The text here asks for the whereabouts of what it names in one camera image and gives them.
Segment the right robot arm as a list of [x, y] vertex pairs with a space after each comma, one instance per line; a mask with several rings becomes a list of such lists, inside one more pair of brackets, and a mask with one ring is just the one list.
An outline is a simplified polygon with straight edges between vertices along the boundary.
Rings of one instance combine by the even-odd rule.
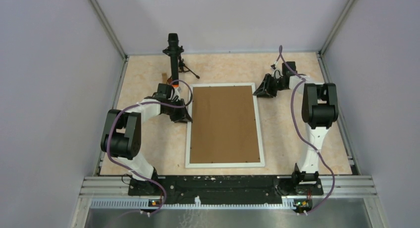
[[294, 126], [297, 126], [294, 111], [294, 99], [297, 93], [303, 96], [301, 116], [306, 126], [306, 137], [298, 132], [304, 143], [301, 158], [295, 164], [291, 178], [280, 182], [276, 188], [281, 194], [311, 193], [321, 189], [319, 179], [319, 164], [325, 165], [321, 154], [324, 140], [329, 129], [339, 116], [337, 88], [334, 83], [317, 82], [307, 75], [299, 74], [293, 61], [282, 63], [278, 69], [276, 64], [271, 65], [273, 73], [267, 73], [260, 86], [253, 93], [259, 98], [274, 98], [278, 91], [291, 89], [291, 114]]

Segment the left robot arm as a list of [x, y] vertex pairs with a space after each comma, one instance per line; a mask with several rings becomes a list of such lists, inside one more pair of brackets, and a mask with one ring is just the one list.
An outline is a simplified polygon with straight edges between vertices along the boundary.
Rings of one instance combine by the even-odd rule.
[[112, 109], [106, 115], [101, 138], [101, 150], [115, 165], [126, 169], [134, 180], [140, 182], [140, 189], [147, 195], [158, 191], [155, 168], [140, 152], [142, 125], [161, 114], [169, 116], [174, 123], [188, 123], [193, 119], [187, 107], [193, 102], [193, 92], [189, 92], [186, 102], [176, 86], [160, 83], [157, 91], [142, 101], [122, 110]]

